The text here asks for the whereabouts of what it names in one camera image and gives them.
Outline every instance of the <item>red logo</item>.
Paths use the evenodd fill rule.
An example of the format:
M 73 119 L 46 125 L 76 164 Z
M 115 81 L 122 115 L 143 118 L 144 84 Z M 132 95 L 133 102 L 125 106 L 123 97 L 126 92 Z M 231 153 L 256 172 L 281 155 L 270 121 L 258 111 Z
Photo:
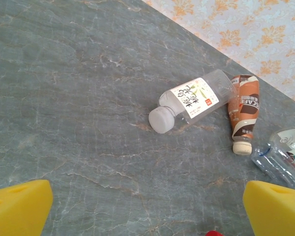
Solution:
M 207 100 L 206 100 L 206 104 L 207 104 L 208 106 L 211 105 L 211 104 L 212 104 L 211 100 L 210 100 L 210 99 L 207 99 Z

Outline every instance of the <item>bottle cap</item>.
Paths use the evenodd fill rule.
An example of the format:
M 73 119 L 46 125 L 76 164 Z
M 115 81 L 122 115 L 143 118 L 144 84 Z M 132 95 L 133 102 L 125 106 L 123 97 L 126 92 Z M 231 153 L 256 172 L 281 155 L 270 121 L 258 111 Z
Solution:
M 234 142 L 233 152 L 237 155 L 250 155 L 252 152 L 251 143 L 249 142 Z
M 171 130 L 175 124 L 175 117 L 168 107 L 158 107 L 149 113 L 149 123 L 159 134 Z

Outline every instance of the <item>brown bottle label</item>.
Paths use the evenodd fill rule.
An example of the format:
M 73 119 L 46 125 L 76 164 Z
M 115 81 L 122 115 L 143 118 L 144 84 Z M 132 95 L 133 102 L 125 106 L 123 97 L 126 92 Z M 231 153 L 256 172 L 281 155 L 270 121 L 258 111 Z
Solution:
M 252 75 L 238 75 L 232 79 L 237 96 L 228 105 L 233 134 L 253 138 L 253 128 L 259 114 L 259 81 Z

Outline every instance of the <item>floral wallpaper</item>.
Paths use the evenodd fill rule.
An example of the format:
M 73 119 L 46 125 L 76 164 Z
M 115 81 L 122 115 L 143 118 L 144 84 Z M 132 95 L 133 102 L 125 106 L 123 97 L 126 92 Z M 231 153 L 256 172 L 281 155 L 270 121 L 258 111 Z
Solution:
M 295 100 L 295 0 L 143 0 Z

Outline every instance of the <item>yellow object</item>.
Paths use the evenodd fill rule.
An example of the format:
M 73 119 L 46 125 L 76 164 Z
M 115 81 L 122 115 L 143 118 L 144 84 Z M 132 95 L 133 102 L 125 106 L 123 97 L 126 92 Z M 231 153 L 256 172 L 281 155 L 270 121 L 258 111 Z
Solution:
M 39 236 L 53 203 L 47 180 L 0 189 L 0 236 Z
M 243 202 L 255 236 L 295 236 L 295 190 L 250 181 Z

